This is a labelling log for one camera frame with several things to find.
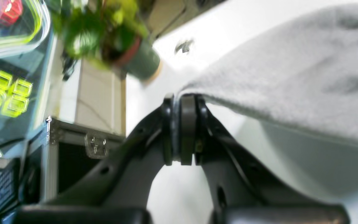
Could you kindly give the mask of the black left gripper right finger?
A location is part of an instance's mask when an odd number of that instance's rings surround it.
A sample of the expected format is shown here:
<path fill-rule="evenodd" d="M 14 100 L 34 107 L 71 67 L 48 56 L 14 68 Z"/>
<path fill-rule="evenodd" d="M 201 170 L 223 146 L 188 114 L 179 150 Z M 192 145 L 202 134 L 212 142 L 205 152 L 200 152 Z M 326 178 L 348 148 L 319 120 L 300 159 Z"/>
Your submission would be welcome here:
<path fill-rule="evenodd" d="M 241 146 L 198 95 L 179 99 L 179 158 L 207 178 L 211 224 L 349 224 L 342 205 L 312 199 L 280 180 Z"/>

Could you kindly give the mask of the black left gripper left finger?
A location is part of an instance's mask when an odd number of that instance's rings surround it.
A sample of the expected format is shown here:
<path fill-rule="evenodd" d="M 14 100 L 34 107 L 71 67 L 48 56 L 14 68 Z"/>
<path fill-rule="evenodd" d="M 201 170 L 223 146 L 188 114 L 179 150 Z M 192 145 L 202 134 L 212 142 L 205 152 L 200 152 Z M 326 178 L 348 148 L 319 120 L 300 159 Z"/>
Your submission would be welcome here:
<path fill-rule="evenodd" d="M 45 203 L 25 206 L 14 224 L 152 224 L 146 209 L 155 176 L 171 165 L 173 94 L 143 118 L 112 156 L 68 190 Z"/>

